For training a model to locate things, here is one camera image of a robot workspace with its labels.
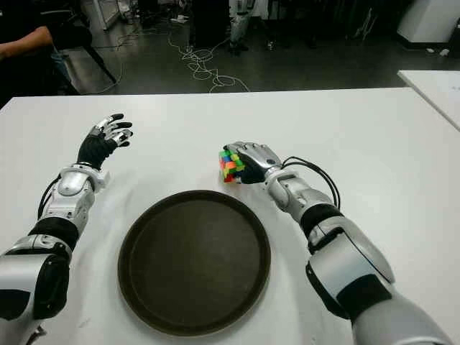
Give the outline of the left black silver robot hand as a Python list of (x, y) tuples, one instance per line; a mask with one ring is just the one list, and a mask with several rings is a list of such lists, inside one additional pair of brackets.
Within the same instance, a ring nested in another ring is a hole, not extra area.
[(94, 125), (80, 145), (76, 163), (100, 170), (115, 149), (128, 147), (133, 135), (132, 123), (123, 114), (113, 114)]

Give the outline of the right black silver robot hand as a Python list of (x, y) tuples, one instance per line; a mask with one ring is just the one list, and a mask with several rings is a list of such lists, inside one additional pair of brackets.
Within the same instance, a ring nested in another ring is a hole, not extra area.
[(235, 142), (225, 145), (224, 149), (237, 154), (244, 164), (239, 177), (243, 184), (263, 183), (282, 167), (280, 158), (265, 144)]

